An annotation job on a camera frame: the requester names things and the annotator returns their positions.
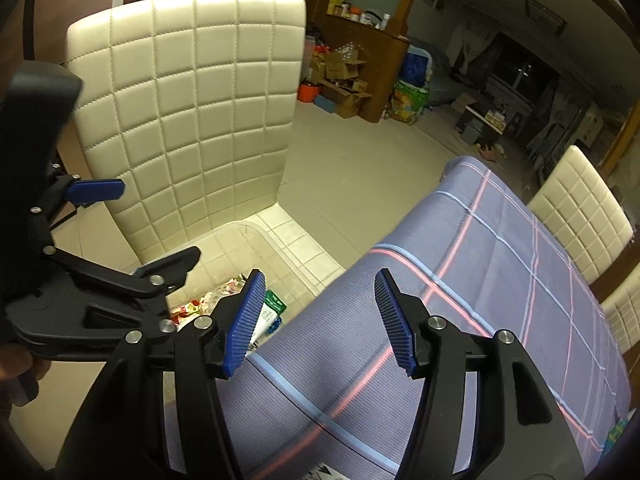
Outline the wooden cabinet divider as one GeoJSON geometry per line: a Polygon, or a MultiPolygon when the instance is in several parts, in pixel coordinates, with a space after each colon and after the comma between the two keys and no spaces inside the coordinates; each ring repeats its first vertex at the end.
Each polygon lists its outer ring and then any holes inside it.
{"type": "Polygon", "coordinates": [[[330,47],[353,44],[358,58],[366,62],[360,78],[368,84],[367,92],[371,96],[361,105],[359,116],[367,122],[379,122],[408,51],[409,40],[335,15],[326,15],[319,28],[330,47]]]}

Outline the clear plastic trash bin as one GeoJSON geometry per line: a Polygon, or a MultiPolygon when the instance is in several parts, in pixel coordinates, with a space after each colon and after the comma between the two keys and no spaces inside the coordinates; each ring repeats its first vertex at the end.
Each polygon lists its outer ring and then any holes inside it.
{"type": "MultiPolygon", "coordinates": [[[[345,269],[295,221],[286,220],[275,230],[265,229],[257,217],[231,222],[190,243],[201,258],[186,284],[168,296],[171,307],[204,296],[218,285],[258,270],[271,289],[286,303],[282,325],[292,321],[345,269]]],[[[274,333],[262,338],[265,342],[274,333]]]]}

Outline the red gold snack wrapper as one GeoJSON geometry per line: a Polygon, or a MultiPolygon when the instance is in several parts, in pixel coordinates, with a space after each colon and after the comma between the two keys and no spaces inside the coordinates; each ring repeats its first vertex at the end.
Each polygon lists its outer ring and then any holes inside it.
{"type": "Polygon", "coordinates": [[[169,309],[171,322],[180,330],[183,325],[190,323],[194,318],[212,314],[221,299],[238,294],[245,282],[246,277],[243,274],[234,276],[224,284],[218,285],[214,290],[206,292],[200,298],[193,298],[184,304],[171,307],[169,309]]]}

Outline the orange bucket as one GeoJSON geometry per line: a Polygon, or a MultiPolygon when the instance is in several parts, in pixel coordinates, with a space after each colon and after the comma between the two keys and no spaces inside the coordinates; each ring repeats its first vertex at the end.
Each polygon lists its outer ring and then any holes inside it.
{"type": "Polygon", "coordinates": [[[312,103],[320,93],[320,84],[311,84],[308,81],[303,81],[298,87],[297,99],[302,103],[312,103]]]}

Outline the cream chair far right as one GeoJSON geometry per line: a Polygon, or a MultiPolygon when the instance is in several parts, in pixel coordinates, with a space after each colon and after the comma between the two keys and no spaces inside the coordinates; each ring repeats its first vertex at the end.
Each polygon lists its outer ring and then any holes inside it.
{"type": "Polygon", "coordinates": [[[626,353],[640,339],[640,264],[602,304],[620,352],[626,353]]]}

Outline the colourful shopping bag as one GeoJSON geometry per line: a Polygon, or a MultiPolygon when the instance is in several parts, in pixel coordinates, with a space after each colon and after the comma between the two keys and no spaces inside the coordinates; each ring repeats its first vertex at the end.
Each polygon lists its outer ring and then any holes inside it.
{"type": "Polygon", "coordinates": [[[430,92],[427,89],[398,79],[388,100],[387,115],[393,120],[412,126],[418,121],[429,98],[430,92]]]}

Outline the green white milk carton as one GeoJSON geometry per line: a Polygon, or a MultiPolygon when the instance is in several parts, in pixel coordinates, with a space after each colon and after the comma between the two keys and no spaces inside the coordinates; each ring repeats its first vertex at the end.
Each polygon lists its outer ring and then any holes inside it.
{"type": "Polygon", "coordinates": [[[250,338],[250,348],[255,348],[262,338],[280,326],[285,310],[286,303],[271,289],[267,289],[262,310],[260,310],[252,338],[250,338]]]}

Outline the beaded tissue box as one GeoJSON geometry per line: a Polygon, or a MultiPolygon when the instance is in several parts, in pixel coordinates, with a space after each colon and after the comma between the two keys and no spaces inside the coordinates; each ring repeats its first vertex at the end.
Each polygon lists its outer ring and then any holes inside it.
{"type": "Polygon", "coordinates": [[[629,424],[628,418],[621,418],[611,428],[611,430],[608,432],[608,435],[606,436],[601,457],[604,457],[606,454],[611,452],[613,446],[616,445],[616,442],[618,440],[620,440],[620,437],[624,433],[628,424],[629,424]]]}

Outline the cardboard boxes pile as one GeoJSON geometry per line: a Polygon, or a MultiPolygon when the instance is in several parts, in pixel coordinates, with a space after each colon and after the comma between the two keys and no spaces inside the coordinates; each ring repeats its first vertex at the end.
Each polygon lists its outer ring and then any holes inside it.
{"type": "Polygon", "coordinates": [[[371,99],[368,83],[361,77],[366,64],[352,42],[337,49],[316,44],[305,78],[314,92],[314,105],[344,119],[356,117],[371,99]]]}

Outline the purple plaid tablecloth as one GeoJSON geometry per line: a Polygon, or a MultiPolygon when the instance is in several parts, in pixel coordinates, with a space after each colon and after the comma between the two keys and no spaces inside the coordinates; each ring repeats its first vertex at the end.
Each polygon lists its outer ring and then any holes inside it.
{"type": "Polygon", "coordinates": [[[217,389],[245,479],[636,476],[600,304],[471,157],[217,389]]]}

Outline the cream chair left side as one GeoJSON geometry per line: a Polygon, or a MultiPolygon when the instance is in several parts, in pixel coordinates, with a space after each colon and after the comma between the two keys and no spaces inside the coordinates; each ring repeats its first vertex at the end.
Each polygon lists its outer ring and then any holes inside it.
{"type": "Polygon", "coordinates": [[[107,208],[143,263],[271,207],[302,73],[305,0],[141,0],[66,32],[74,111],[107,208]]]}

